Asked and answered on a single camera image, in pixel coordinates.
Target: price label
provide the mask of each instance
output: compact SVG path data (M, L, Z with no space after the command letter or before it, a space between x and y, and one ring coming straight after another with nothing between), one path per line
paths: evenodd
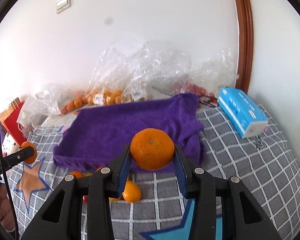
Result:
M132 98L134 101L138 101L141 98L145 98L145 97L146 97L146 93L144 91L138 91L138 92L132 93Z
M103 94L96 94L93 98L93 103L97 106L103 106Z

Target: gray checkered blanket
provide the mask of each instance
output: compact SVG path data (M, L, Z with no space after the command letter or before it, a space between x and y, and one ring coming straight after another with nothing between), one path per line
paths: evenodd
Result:
M200 139L207 145L202 168L213 176L227 179L236 175L264 208L282 239L292 239L300 230L300 164L292 153L279 125L261 108L268 127L259 138L242 139L220 108L200 110L198 120L204 124ZM29 206L22 192L15 191L23 174L23 164L12 169L9 177L19 231L22 235L38 209L64 176L67 169L53 164L52 149L63 134L63 128L36 128L29 136L38 150L42 166L39 176L49 190L33 191ZM171 228L180 223L186 200L178 190L174 174L138 173L131 175L142 192L137 203L111 202L111 217L116 239L144 239L139 233ZM217 214L221 214L217 199ZM82 239L86 237L87 205L82 208Z

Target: orange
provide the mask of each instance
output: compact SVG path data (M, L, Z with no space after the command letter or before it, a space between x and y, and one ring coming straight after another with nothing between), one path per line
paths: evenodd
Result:
M71 171L69 174L72 174L77 179L83 178L84 174L81 171Z
M66 113L68 113L67 107L66 107L66 106L63 107L63 108L60 110L60 113L61 113L61 114L66 114Z
M69 112L71 112L73 109L74 109L74 104L73 104L73 102L69 102L68 104L67 104L67 110L69 111Z
M109 200L110 201L118 201L118 200L121 200L121 196L119 198L110 197Z
M73 104L74 104L74 108L80 108L82 106L82 101L80 98L76 98L74 101L73 101Z
M107 97L106 98L106 105L113 105L115 103L115 98L113 96Z
M121 104L121 98L120 98L119 96L115 97L114 102L115 102L116 104Z
M83 96L83 97L81 98L81 100L82 100L82 103L84 103L84 104L87 104L87 103L88 103L86 96Z
M103 96L104 96L105 98L110 97L111 95L112 95L112 92L109 91L109 90L105 90L104 93L103 93Z
M122 93L123 93L122 90L115 90L115 91L112 92L111 96L112 97L119 97L119 96L122 95Z
M93 97L92 96L88 96L87 102L88 102L89 105L93 105Z
M34 163L35 159L37 158L37 148L31 142L24 142L21 144L20 149L24 149L28 146L30 146L34 149L34 155L31 156L30 158L24 160L23 162L30 165L30 164Z
M134 182L127 180L122 197L127 202L137 202L141 199L140 188Z
M172 160L174 143L164 131L147 128L133 137L130 152L140 168L156 171Z

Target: blue gripper pad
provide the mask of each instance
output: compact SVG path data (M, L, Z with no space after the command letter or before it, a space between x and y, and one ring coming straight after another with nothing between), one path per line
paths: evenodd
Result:
M119 173L119 177L118 177L118 189L117 189L117 194L118 196L121 195L121 193L124 191L124 188L126 186L126 181L127 181L127 177L129 174L129 170L130 170L130 165L131 165L131 155L130 155L130 151L127 153L123 164L121 166L121 170Z
M178 180L179 190L182 196L185 198L188 195L186 175L177 151L174 152L173 165Z

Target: blue tissue box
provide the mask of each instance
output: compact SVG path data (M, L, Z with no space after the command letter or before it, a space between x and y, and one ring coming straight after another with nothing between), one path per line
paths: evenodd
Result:
M242 138L260 135L268 124L265 114L239 89L221 88L218 103Z

